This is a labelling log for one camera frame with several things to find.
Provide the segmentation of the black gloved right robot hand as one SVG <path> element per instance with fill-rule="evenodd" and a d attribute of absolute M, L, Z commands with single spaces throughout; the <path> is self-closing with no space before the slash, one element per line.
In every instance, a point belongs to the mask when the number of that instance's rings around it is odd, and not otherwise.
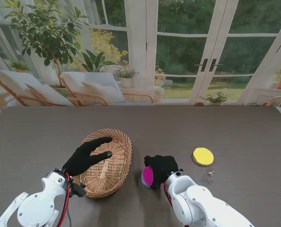
<path fill-rule="evenodd" d="M 179 170 L 173 156 L 145 156 L 144 164 L 142 183 L 154 191 L 167 181 L 172 172 Z"/>

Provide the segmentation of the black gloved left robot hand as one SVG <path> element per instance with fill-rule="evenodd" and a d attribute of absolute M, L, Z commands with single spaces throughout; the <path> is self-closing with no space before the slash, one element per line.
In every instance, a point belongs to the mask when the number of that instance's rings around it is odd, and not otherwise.
<path fill-rule="evenodd" d="M 98 147 L 110 142 L 112 142 L 112 137 L 102 137 L 83 143 L 64 164 L 62 172 L 68 173 L 69 176 L 72 177 L 77 176 L 84 173 L 91 166 L 112 157 L 111 151 L 106 151 L 98 155 L 91 155 Z"/>

